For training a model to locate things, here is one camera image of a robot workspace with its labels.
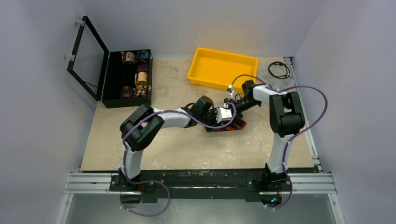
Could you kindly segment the orange navy striped tie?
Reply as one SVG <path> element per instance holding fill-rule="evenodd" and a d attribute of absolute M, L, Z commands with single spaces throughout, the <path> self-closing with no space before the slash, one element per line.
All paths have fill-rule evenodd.
<path fill-rule="evenodd" d="M 232 124 L 224 127 L 217 129 L 216 132 L 227 132 L 227 131 L 236 131 L 236 130 L 242 130 L 246 126 L 246 122 L 242 119 L 234 120 Z"/>

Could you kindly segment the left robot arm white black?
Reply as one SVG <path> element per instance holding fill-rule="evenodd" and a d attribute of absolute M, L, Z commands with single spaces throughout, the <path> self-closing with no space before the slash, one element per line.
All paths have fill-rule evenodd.
<path fill-rule="evenodd" d="M 154 140 L 161 129 L 190 128 L 198 124 L 209 131 L 217 131 L 225 124 L 218 119 L 218 108 L 207 96 L 200 97 L 175 110 L 161 110 L 148 104 L 141 105 L 120 126 L 124 155 L 121 173 L 121 185 L 128 191 L 139 186 L 143 150 Z"/>

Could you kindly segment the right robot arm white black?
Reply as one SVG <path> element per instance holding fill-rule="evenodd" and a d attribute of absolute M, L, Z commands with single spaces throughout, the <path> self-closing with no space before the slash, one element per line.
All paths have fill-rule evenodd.
<path fill-rule="evenodd" d="M 255 84 L 248 80 L 242 84 L 244 97 L 237 100 L 236 91 L 230 84 L 226 93 L 231 96 L 225 102 L 232 102 L 236 111 L 242 113 L 262 103 L 269 106 L 269 123 L 274 140 L 268 162 L 265 164 L 262 183 L 273 190 L 280 182 L 287 180 L 288 158 L 291 146 L 300 130 L 305 126 L 304 113 L 299 94 L 274 89 L 267 84 Z"/>

